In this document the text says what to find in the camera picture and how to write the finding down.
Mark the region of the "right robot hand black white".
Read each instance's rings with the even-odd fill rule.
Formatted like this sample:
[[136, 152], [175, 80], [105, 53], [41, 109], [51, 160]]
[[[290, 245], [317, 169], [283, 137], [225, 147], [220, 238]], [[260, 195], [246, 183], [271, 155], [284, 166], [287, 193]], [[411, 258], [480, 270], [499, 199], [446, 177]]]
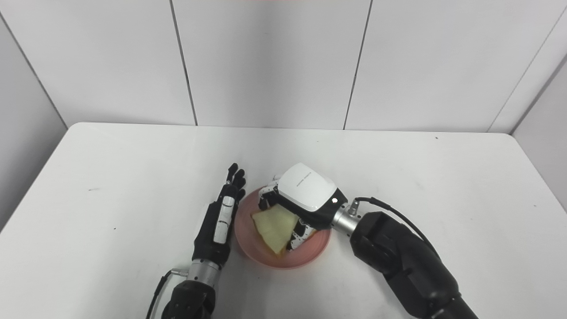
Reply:
[[286, 244], [286, 250], [291, 252], [316, 231], [330, 230], [336, 213], [346, 212], [349, 204], [332, 180], [300, 162], [259, 190], [259, 209], [274, 206], [298, 217]]

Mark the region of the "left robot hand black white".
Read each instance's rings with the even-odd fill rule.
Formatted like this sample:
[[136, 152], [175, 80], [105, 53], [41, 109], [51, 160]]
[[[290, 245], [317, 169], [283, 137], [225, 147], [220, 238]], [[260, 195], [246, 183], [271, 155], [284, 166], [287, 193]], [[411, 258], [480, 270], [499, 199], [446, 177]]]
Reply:
[[246, 191], [245, 170], [233, 163], [221, 191], [207, 208], [200, 231], [194, 240], [192, 260], [209, 261], [222, 268], [231, 252], [233, 220]]

